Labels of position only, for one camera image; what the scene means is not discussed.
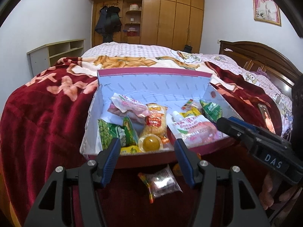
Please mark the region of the person's right hand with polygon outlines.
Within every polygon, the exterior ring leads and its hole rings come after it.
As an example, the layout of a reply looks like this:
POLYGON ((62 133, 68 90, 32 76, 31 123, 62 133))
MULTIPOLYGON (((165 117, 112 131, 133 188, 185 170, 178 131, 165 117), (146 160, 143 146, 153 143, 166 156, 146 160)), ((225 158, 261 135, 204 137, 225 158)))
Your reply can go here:
POLYGON ((261 192, 259 193, 259 201, 264 210, 275 208, 279 204, 290 204, 289 208, 293 207, 295 201, 302 192, 302 187, 298 185, 290 186, 283 185, 280 178, 276 177, 273 173, 266 174, 261 192))

